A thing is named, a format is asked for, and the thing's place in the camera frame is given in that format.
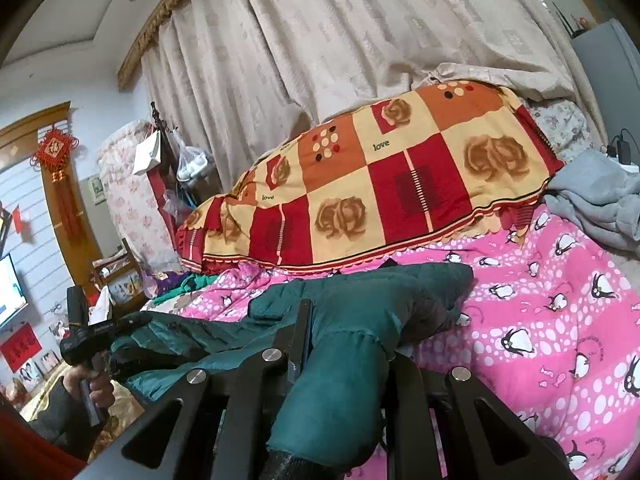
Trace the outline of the person's left hand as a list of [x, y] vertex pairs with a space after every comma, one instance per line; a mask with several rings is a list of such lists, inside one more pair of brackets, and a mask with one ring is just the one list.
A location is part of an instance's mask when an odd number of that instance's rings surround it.
[[98, 408], [110, 408], [114, 404], [114, 386], [106, 373], [89, 370], [83, 365], [66, 370], [64, 388], [77, 401], [81, 400], [81, 382], [88, 382], [90, 399]]

